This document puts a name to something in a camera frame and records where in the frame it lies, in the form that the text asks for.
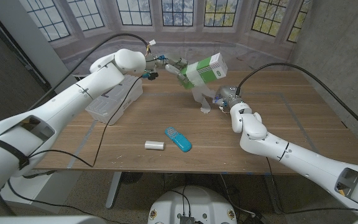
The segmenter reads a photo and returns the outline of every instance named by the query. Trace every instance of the metal frame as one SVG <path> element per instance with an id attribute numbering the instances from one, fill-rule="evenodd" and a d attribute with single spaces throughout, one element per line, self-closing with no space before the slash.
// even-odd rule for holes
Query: metal frame
<path id="1" fill-rule="evenodd" d="M 293 25 L 292 25 L 292 27 L 291 27 L 290 34 L 289 34 L 288 37 L 287 37 L 287 41 L 289 41 L 289 42 L 291 42 L 291 43 L 296 43 L 295 41 L 290 40 L 290 36 L 291 36 L 291 33 L 292 33 L 293 28 L 295 27 L 295 28 L 301 30 L 301 29 L 302 29 L 302 25 L 303 25 L 303 23 L 305 22 L 305 21 L 302 22 L 301 27 L 296 27 L 296 26 L 295 26 L 296 20 L 298 19 L 299 14 L 302 12 L 302 13 L 305 13 L 305 14 L 307 15 L 307 13 L 308 13 L 308 11 L 309 11 L 309 9 L 308 9 L 307 12 L 302 11 L 303 3 L 305 3 L 305 0 L 302 1 L 301 7 L 299 8 L 299 11 L 298 11 L 298 14 L 296 15 L 296 18 L 295 18 L 295 20 L 293 21 Z"/>
<path id="2" fill-rule="evenodd" d="M 225 26 L 225 25 L 224 25 L 224 19 L 226 18 L 226 14 L 233 14 L 234 16 L 236 16 L 237 6 L 239 5 L 239 1 L 237 1 L 236 9 L 234 10 L 234 12 L 226 12 L 227 2 L 228 2 L 228 0 L 226 0 L 226 7 L 224 8 L 224 12 L 216 12 L 216 6 L 217 6 L 217 3 L 218 3 L 218 0 L 215 0 L 215 12 L 206 12 L 206 0 L 205 0 L 205 13 L 204 13 L 204 26 L 205 26 L 205 27 L 233 27 L 234 21 L 233 21 L 233 24 L 231 24 L 231 26 Z M 207 13 L 213 13 L 213 14 L 214 14 L 214 23 L 213 23 L 212 26 L 206 26 L 206 25 L 205 25 L 205 16 L 206 16 Z M 215 15 L 216 15 L 216 14 L 223 14 L 223 23 L 222 23 L 221 26 L 216 26 L 216 25 L 215 25 Z"/>
<path id="3" fill-rule="evenodd" d="M 280 5 L 280 1 L 282 1 L 282 0 L 279 0 L 278 4 L 273 4 L 272 2 L 265 2 L 265 1 L 266 1 L 266 0 L 264 0 L 264 1 L 263 1 L 263 0 L 260 0 L 260 1 L 258 2 L 258 7 L 257 7 L 257 10 L 256 10 L 256 12 L 255 12 L 255 17 L 254 17 L 254 21 L 252 22 L 252 28 L 251 28 L 251 29 L 254 30 L 254 31 L 257 31 L 257 32 L 260 32 L 260 33 L 263 33 L 263 34 L 266 34 L 266 35 L 269 35 L 269 36 L 272 36 L 272 37 L 276 37 L 275 35 L 269 34 L 269 32 L 270 32 L 270 30 L 271 30 L 271 28 L 272 28 L 273 22 L 277 22 L 277 21 L 274 20 L 274 17 L 276 16 L 276 12 L 277 12 L 278 7 L 283 7 L 284 9 L 287 9 L 287 7 Z M 263 2 L 263 3 L 268 4 L 267 7 L 266 7 L 265 14 L 264 14 L 263 17 L 257 16 L 260 2 Z M 269 7 L 269 5 L 277 6 L 276 10 L 274 11 L 273 19 L 267 19 L 267 18 L 265 18 L 266 12 L 267 12 L 267 8 Z M 255 19 L 256 19 L 256 17 L 259 17 L 259 18 L 263 19 L 263 20 L 262 20 L 262 24 L 260 25 L 260 29 L 259 29 L 259 30 L 255 30 L 255 29 L 254 29 L 254 24 L 255 24 Z M 272 23 L 270 24 L 270 27 L 268 28 L 268 32 L 267 32 L 267 33 L 260 31 L 260 30 L 262 29 L 264 20 L 272 21 Z"/>
<path id="4" fill-rule="evenodd" d="M 142 22 L 142 24 L 134 24 L 134 21 L 132 20 L 132 15 L 131 15 L 131 12 L 139 12 L 139 13 L 148 12 L 150 14 L 150 18 L 152 18 L 152 13 L 150 11 L 150 0 L 148 0 L 149 1 L 149 10 L 148 11 L 141 11 L 140 10 L 139 0 L 137 0 L 137 7 L 138 7 L 139 11 L 131 11 L 131 9 L 129 8 L 129 2 L 128 2 L 128 0 L 126 0 L 126 1 L 127 1 L 127 4 L 128 4 L 128 10 L 120 10 L 118 0 L 116 0 L 119 17 L 121 18 L 121 23 L 122 23 L 123 26 L 152 26 L 153 25 L 153 19 L 151 19 L 151 24 L 150 25 L 144 25 L 143 20 L 142 20 L 142 15 L 140 15 L 140 21 Z M 129 12 L 129 16 L 131 17 L 132 24 L 124 24 L 124 22 L 122 21 L 121 12 Z"/>
<path id="5" fill-rule="evenodd" d="M 182 27 L 182 26 L 193 26 L 194 23 L 194 0 L 193 0 L 193 9 L 192 12 L 185 12 L 183 11 L 185 8 L 185 0 L 182 0 L 182 5 L 181 5 L 181 12 L 174 12 L 173 11 L 173 0 L 172 0 L 172 11 L 164 11 L 163 10 L 163 6 L 162 6 L 162 1 L 161 1 L 161 8 L 162 8 L 162 25 L 163 26 L 178 26 L 178 27 Z M 172 14 L 172 25 L 165 25 L 164 24 L 164 13 L 171 13 Z M 182 25 L 173 25 L 173 13 L 181 13 L 181 24 Z M 185 17 L 185 13 L 191 13 L 193 15 L 192 20 L 191 20 L 191 25 L 184 25 L 184 17 Z"/>
<path id="6" fill-rule="evenodd" d="M 80 9 L 80 7 L 79 7 L 78 4 L 77 4 L 77 2 L 79 2 L 79 1 L 85 2 L 86 8 L 88 9 L 89 14 L 87 14 L 87 15 L 83 15 L 83 14 L 82 14 L 81 9 Z M 75 4 L 77 5 L 78 10 L 79 10 L 80 13 L 81 13 L 81 16 L 75 17 L 75 19 L 77 19 L 77 18 L 83 18 L 83 20 L 85 21 L 85 24 L 86 24 L 86 26 L 87 26 L 87 29 L 86 29 L 86 30 L 83 30 L 83 31 L 87 31 L 87 30 L 92 30 L 92 29 L 97 29 L 97 28 L 100 28 L 100 27 L 104 27 L 104 22 L 103 22 L 103 20 L 102 20 L 102 17 L 101 17 L 101 15 L 100 15 L 100 11 L 99 11 L 99 7 L 98 7 L 97 3 L 95 2 L 95 0 L 93 0 L 93 2 L 94 2 L 95 6 L 96 6 L 96 8 L 97 8 L 97 10 L 98 10 L 97 13 L 91 13 L 90 8 L 88 7 L 88 4 L 87 4 L 86 1 L 84 1 L 84 0 L 72 0 L 72 1 L 70 1 L 69 3 L 72 3 L 72 2 L 75 2 Z M 101 25 L 101 26 L 97 26 L 96 23 L 94 22 L 93 17 L 92 17 L 93 15 L 97 15 L 97 14 L 99 15 L 100 20 L 102 21 L 102 25 Z M 85 20 L 85 18 L 84 18 L 85 16 L 91 16 L 92 21 L 93 21 L 93 24 L 94 24 L 94 26 L 95 26 L 94 28 L 90 28 L 90 27 L 88 26 L 88 24 L 86 23 L 86 20 Z"/>
<path id="7" fill-rule="evenodd" d="M 29 0 L 27 0 L 27 3 L 29 3 L 29 6 L 31 7 L 31 11 L 27 11 L 27 13 L 33 12 L 34 15 L 37 17 L 38 21 L 39 21 L 40 24 L 41 24 L 41 26 L 38 27 L 38 29 L 44 29 L 44 30 L 45 30 L 45 32 L 46 32 L 47 35 L 48 35 L 48 38 L 50 39 L 50 40 L 48 40 L 48 42 L 52 42 L 52 41 L 55 41 L 55 40 L 59 40 L 59 39 L 62 39 L 62 38 L 64 38 L 64 37 L 68 37 L 69 35 L 71 35 L 71 34 L 69 33 L 68 29 L 67 29 L 67 26 L 66 26 L 65 22 L 63 21 L 62 15 L 60 15 L 60 12 L 59 12 L 59 10 L 57 10 L 56 5 L 55 5 L 55 3 L 54 3 L 53 1 L 52 1 L 53 5 L 52 5 L 52 6 L 49 6 L 49 7 L 44 7 L 44 5 L 42 4 L 41 1 L 35 1 L 35 3 L 37 3 L 37 5 L 38 5 L 39 9 L 34 9 L 34 8 L 32 7 L 32 5 L 31 5 L 31 3 L 29 2 Z M 56 9 L 56 11 L 57 11 L 57 13 L 59 14 L 60 19 L 61 19 L 62 21 L 56 22 L 56 23 L 53 23 L 53 22 L 52 22 L 52 20 L 51 20 L 51 18 L 49 17 L 49 14 L 48 14 L 48 12 L 46 11 L 46 9 L 53 8 L 53 7 Z M 41 11 L 41 10 L 45 10 L 45 13 L 48 15 L 48 18 L 49 18 L 49 20 L 50 20 L 50 22 L 51 22 L 52 24 L 47 25 L 47 26 L 43 26 L 43 25 L 42 25 L 42 22 L 41 22 L 41 20 L 38 18 L 37 13 L 35 13 L 36 11 Z M 59 32 L 57 31 L 57 29 L 56 29 L 56 27 L 55 27 L 55 24 L 59 24 L 59 23 L 61 23 L 61 22 L 64 24 L 64 26 L 65 26 L 65 28 L 66 28 L 66 30 L 67 30 L 68 35 L 61 36 L 61 35 L 59 34 Z M 50 38 L 49 33 L 48 33 L 48 31 L 46 30 L 46 27 L 50 27 L 50 26 L 53 26 L 53 28 L 55 28 L 56 33 L 59 35 L 59 38 L 53 39 L 53 40 L 52 40 L 52 38 Z"/>

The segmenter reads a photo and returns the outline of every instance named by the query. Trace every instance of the wooden table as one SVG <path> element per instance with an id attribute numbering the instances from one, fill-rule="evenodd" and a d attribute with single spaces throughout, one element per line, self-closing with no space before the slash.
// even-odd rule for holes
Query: wooden table
<path id="1" fill-rule="evenodd" d="M 229 72 L 208 84 L 238 85 L 249 72 Z M 264 174 L 269 172 L 265 157 L 243 151 L 241 134 L 231 128 L 229 114 L 216 105 L 208 114 L 200 111 L 190 90 L 179 86 L 176 78 L 165 72 L 154 80 L 143 81 L 143 95 L 133 102 L 113 126 L 108 126 L 93 168 L 76 160 L 75 170 L 134 172 L 197 172 Z M 332 109 L 298 72 L 259 72 L 247 80 L 242 90 L 244 101 L 262 116 L 268 131 L 326 157 L 358 164 L 358 140 Z M 181 152 L 166 137 L 172 126 L 192 143 L 189 152 Z M 82 112 L 62 132 L 53 149 L 70 153 L 93 163 L 104 124 L 94 122 Z M 144 149 L 145 141 L 165 142 L 164 151 Z M 67 169 L 72 157 L 50 152 L 37 169 Z M 294 174 L 273 161 L 275 174 Z"/>

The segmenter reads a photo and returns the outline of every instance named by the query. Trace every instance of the floor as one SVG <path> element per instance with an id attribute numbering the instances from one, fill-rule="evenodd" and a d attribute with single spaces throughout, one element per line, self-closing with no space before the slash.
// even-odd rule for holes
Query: floor
<path id="1" fill-rule="evenodd" d="M 112 172 L 92 171 L 83 172 L 66 205 L 81 208 L 99 217 L 115 220 L 121 223 L 147 223 L 147 215 L 152 204 L 164 193 L 165 189 L 172 189 L 185 184 L 203 185 L 222 194 L 222 183 L 218 175 L 213 174 L 164 174 L 144 173 L 134 184 L 121 184 L 116 204 L 113 209 L 104 207 L 108 194 Z M 272 212 L 270 199 L 267 195 L 263 176 L 261 175 L 224 175 L 231 190 L 232 200 L 248 210 L 258 210 L 271 224 L 287 223 L 353 223 L 358 217 L 348 211 L 320 211 L 299 213 L 293 215 L 276 215 Z M 295 211 L 319 207 L 340 206 L 334 198 L 328 195 L 316 184 L 302 176 L 276 176 L 277 186 L 282 198 L 285 211 Z M 18 215 L 51 215 L 43 212 L 13 208 Z M 62 208 L 59 215 L 82 215 L 81 212 L 70 208 Z M 240 214 L 239 223 L 247 215 Z"/>

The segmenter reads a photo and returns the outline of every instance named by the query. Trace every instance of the window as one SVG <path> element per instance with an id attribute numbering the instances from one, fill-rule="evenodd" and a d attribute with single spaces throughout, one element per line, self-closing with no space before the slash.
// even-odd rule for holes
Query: window
<path id="1" fill-rule="evenodd" d="M 152 25 L 149 0 L 117 0 L 123 25 Z"/>
<path id="2" fill-rule="evenodd" d="M 261 0 L 255 15 L 253 30 L 275 37 L 283 20 L 288 0 Z"/>
<path id="3" fill-rule="evenodd" d="M 20 0 L 48 42 L 70 35 L 52 0 Z"/>
<path id="4" fill-rule="evenodd" d="M 67 0 L 82 31 L 104 26 L 94 0 Z"/>
<path id="5" fill-rule="evenodd" d="M 310 0 L 304 0 L 299 10 L 298 16 L 296 17 L 296 21 L 292 27 L 291 33 L 288 36 L 288 40 L 296 43 L 298 40 L 298 35 L 301 32 L 301 28 L 303 25 L 303 21 L 305 21 L 306 14 L 309 11 Z"/>
<path id="6" fill-rule="evenodd" d="M 204 26 L 233 26 L 236 9 L 237 0 L 206 0 Z"/>
<path id="7" fill-rule="evenodd" d="M 162 0 L 164 26 L 192 26 L 194 0 Z"/>

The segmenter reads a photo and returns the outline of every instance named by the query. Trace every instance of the blue remote control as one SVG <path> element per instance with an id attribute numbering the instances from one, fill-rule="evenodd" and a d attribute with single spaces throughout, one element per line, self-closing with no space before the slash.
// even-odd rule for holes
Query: blue remote control
<path id="1" fill-rule="evenodd" d="M 165 130 L 165 134 L 182 150 L 188 152 L 191 149 L 191 143 L 184 135 L 180 134 L 175 128 L 169 127 Z"/>

